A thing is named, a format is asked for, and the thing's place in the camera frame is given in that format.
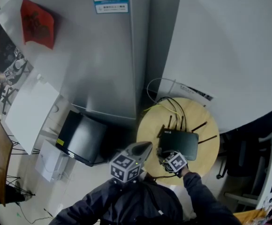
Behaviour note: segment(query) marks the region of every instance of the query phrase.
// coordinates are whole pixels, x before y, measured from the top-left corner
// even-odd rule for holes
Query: round wooden table
[[[199,135],[199,141],[217,135],[216,138],[199,144],[196,160],[188,161],[189,170],[203,177],[209,172],[217,158],[219,152],[219,129],[214,118],[202,105],[187,98],[178,97],[174,99],[181,105],[185,112],[188,132],[207,121],[205,126],[195,131]],[[171,102],[176,107],[177,112],[183,116],[180,107],[174,101],[171,100]],[[159,104],[173,110],[173,106],[167,100],[163,100]],[[153,143],[151,154],[144,164],[146,171],[153,177],[173,175],[164,170],[163,166],[159,164],[157,157],[157,147],[159,144],[157,135],[163,124],[167,128],[170,115],[172,115],[170,128],[174,129],[176,124],[175,114],[162,106],[151,108],[142,119],[138,128],[137,142],[150,141]],[[178,130],[180,124],[181,121],[178,116]],[[183,186],[183,180],[178,177],[159,179],[159,181],[169,185]]]

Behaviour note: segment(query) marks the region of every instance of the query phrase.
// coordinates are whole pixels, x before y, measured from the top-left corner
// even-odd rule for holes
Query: gray refrigerator door
[[[129,0],[129,13],[111,14],[97,14],[93,0],[31,0],[55,18],[53,50],[35,42],[24,44],[22,1],[10,0],[2,7],[0,23],[33,67],[81,112],[120,124],[135,120],[149,0]],[[133,17],[133,6],[139,19]],[[133,21],[141,23],[135,31]],[[140,36],[136,45],[135,35]]]

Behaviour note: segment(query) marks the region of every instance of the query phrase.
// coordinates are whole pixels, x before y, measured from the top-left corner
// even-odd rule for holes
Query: black router
[[[172,116],[169,118],[167,128],[165,128],[165,125],[162,126],[157,136],[160,138],[159,150],[161,150],[161,153],[171,150],[179,151],[187,160],[194,161],[196,160],[198,145],[217,137],[217,135],[199,142],[198,134],[193,132],[206,125],[207,122],[204,122],[200,126],[196,127],[191,132],[187,132],[186,128],[185,131],[182,130],[183,118],[184,117],[182,116],[180,130],[177,130],[177,127],[175,127],[175,129],[170,129]]]

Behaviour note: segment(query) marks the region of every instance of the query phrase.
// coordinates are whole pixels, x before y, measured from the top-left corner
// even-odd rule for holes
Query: hand
[[[181,171],[181,176],[184,177],[189,172],[190,172],[189,169],[185,166]]]

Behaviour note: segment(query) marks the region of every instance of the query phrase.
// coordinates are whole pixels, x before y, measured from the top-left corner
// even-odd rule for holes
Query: dark jacket
[[[197,173],[189,172],[183,180],[197,215],[195,222],[240,224],[228,208],[218,202],[202,184]],[[182,218],[181,204],[172,190],[154,182],[121,184],[111,179],[72,207],[62,210],[50,225],[90,225],[98,219],[101,224],[135,224],[136,221],[142,225],[182,224]]]

